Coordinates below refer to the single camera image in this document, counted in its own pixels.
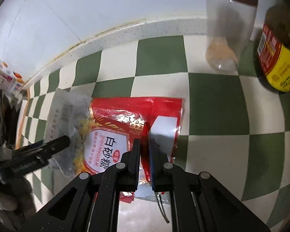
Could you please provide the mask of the red white sugar bag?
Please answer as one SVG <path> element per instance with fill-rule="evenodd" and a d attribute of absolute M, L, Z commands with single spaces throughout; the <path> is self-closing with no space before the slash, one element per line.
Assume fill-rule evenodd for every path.
<path fill-rule="evenodd" d="M 172 97 L 90 98 L 57 89 L 44 141 L 70 138 L 69 147 L 52 156 L 67 179 L 98 174 L 119 163 L 133 141 L 141 142 L 140 183 L 151 184 L 148 141 L 171 158 L 181 130 L 184 100 Z"/>

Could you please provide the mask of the brown sauce bottle yellow label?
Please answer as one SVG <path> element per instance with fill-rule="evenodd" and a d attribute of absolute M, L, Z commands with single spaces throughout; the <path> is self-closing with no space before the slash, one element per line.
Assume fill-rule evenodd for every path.
<path fill-rule="evenodd" d="M 257 61 L 266 83 L 276 91 L 290 91 L 290 7 L 280 4 L 266 12 Z"/>

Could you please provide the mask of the clear jar brown lid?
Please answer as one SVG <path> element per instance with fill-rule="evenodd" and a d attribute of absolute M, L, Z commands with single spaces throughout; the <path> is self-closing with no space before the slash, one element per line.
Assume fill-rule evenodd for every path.
<path fill-rule="evenodd" d="M 236 72 L 253 31 L 258 0 L 206 0 L 208 64 Z"/>

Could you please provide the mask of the colourful fruit wall sticker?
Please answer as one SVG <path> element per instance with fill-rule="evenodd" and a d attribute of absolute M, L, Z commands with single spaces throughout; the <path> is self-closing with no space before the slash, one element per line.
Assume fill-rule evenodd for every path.
<path fill-rule="evenodd" d="M 0 60 L 0 90 L 6 95 L 15 96 L 21 91 L 24 84 L 23 77 Z"/>

